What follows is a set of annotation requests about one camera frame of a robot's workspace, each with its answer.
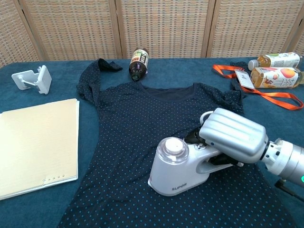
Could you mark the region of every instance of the juice bottle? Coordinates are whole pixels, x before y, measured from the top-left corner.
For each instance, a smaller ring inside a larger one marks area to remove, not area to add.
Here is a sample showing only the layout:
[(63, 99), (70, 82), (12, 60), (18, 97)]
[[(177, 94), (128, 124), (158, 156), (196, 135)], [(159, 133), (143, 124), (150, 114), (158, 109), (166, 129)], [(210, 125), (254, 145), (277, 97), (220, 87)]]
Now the juice bottle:
[(304, 72), (293, 67), (256, 67), (250, 79), (255, 88), (294, 88), (304, 84)]
[(147, 49), (136, 49), (133, 53), (129, 73), (133, 81), (138, 81), (147, 73), (149, 52)]
[(295, 52), (261, 55), (248, 62), (248, 69), (255, 67), (293, 67), (296, 68), (302, 56)]

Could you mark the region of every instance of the wooden frame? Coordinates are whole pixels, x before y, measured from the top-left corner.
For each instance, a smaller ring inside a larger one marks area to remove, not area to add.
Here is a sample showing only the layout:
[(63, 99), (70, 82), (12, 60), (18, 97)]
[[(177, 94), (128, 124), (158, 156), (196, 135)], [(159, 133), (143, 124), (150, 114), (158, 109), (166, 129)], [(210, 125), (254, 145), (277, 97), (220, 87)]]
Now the wooden frame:
[(125, 43), (125, 31), (124, 31), (124, 19), (123, 19), (123, 11), (122, 11), (122, 3), (120, 0), (115, 0), (116, 2), (116, 11), (117, 11), (117, 19), (119, 26), (119, 34), (120, 34), (120, 44), (122, 48), (123, 58), (127, 58), (127, 47)]
[(37, 51), (38, 57), (41, 58), (41, 60), (43, 61), (47, 61), (49, 60), (49, 57), (47, 55), (47, 52), (42, 44), (42, 40), (40, 38), (40, 36), (38, 35), (38, 32), (36, 30), (36, 28), (34, 28), (33, 26), (30, 27), (30, 25), (33, 25), (33, 21), (32, 21), (32, 17), (30, 16), (30, 13), (28, 11), (28, 8), (24, 2), (24, 0), (13, 0), (14, 4), (17, 8), (17, 11), (21, 17), (21, 20), (28, 32), (28, 35)]
[(204, 39), (203, 39), (203, 45), (201, 49), (201, 58), (207, 57), (207, 49), (209, 45), (209, 39), (210, 39), (210, 33), (211, 33), (211, 24), (214, 16), (215, 11), (215, 3), (216, 0), (209, 0), (208, 9), (207, 9), (207, 18), (206, 18), (206, 24), (205, 24), (205, 31), (204, 31)]
[(110, 14), (111, 14), (112, 27), (113, 27), (116, 54), (118, 58), (122, 58), (123, 55), (122, 55), (121, 37), (118, 26), (118, 15), (116, 13), (117, 10), (116, 0), (109, 0), (109, 6), (110, 6)]
[(221, 4), (221, 0), (215, 1), (212, 21), (210, 23), (210, 32), (209, 32), (209, 39), (208, 39), (207, 50), (206, 50), (206, 57), (211, 57), (214, 33), (215, 33), (216, 26), (217, 26), (218, 18), (219, 18), (220, 4)]
[(304, 4), (295, 20), (294, 26), (292, 27), (289, 36), (286, 39), (286, 42), (284, 43), (284, 46), (282, 47), (281, 52), (292, 51), (295, 48), (301, 36), (301, 33), (303, 33), (303, 29), (304, 29)]

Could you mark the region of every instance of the t-shirt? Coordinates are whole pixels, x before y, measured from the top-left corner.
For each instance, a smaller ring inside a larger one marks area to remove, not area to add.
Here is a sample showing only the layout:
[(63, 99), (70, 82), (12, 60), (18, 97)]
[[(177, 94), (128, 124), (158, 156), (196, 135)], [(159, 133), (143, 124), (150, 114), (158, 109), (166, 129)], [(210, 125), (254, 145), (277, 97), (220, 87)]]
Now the t-shirt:
[(119, 69), (99, 59), (80, 77), (80, 96), (98, 110), (99, 140), (59, 228), (295, 226), (254, 164), (212, 173), (205, 183), (173, 197), (150, 188), (158, 143), (184, 138), (204, 112), (217, 107), (242, 114), (242, 93), (202, 83), (155, 89), (140, 81), (100, 91), (100, 71)]

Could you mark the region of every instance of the blue tablecloth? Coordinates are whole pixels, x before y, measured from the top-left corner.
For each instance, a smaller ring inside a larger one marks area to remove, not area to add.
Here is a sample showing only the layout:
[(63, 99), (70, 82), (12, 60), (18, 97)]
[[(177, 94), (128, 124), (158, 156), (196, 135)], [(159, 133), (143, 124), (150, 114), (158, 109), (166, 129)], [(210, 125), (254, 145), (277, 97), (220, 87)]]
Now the blue tablecloth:
[[(248, 62), (251, 59), (253, 58), (150, 59), (148, 75), (142, 79), (142, 84), (155, 88), (170, 88), (187, 87), (193, 82), (202, 82), (226, 91), (229, 90), (230, 80), (213, 72), (212, 65), (229, 65), (230, 62)], [(95, 107), (80, 99), (76, 93), (76, 85), (81, 73), (92, 61), (14, 63), (0, 69), (0, 113), (69, 98), (77, 98), (80, 101), (78, 180), (0, 201), (0, 227), (56, 227), (80, 185), (97, 143), (98, 124)], [(102, 73), (101, 89), (131, 81), (128, 73), (130, 60), (120, 59), (115, 62), (121, 65), (123, 70), (118, 73)], [(19, 90), (11, 75), (26, 70), (34, 70), (36, 73), (37, 68), (42, 65), (47, 66), (53, 79), (49, 94), (39, 94), (36, 89)], [(293, 89), (261, 89), (260, 91), (290, 92), (304, 101), (304, 85)], [(304, 110), (289, 111), (255, 94), (247, 94), (243, 103), (245, 117), (265, 126), (270, 140), (282, 138), (304, 147), (302, 140)], [(273, 186), (279, 178), (267, 172), (262, 163), (258, 166), (269, 184)], [(304, 197), (302, 188), (289, 182), (286, 186)], [(304, 203), (273, 188), (298, 227), (304, 228)]]

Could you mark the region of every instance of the robotic arm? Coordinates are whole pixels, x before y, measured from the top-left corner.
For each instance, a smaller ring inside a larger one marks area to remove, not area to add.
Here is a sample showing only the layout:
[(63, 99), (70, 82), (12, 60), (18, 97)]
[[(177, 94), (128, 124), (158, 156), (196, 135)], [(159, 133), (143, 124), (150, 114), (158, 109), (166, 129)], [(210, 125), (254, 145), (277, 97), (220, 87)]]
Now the robotic arm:
[(177, 195), (232, 165), (261, 160), (268, 171), (304, 187), (304, 149), (282, 139), (272, 142), (265, 127), (226, 109), (204, 113), (200, 127), (184, 140), (163, 139), (156, 150), (149, 186)]
[(272, 142), (265, 127), (231, 111), (217, 108), (200, 118), (199, 137), (243, 163), (261, 160), (268, 171), (304, 187), (304, 149), (282, 139)]

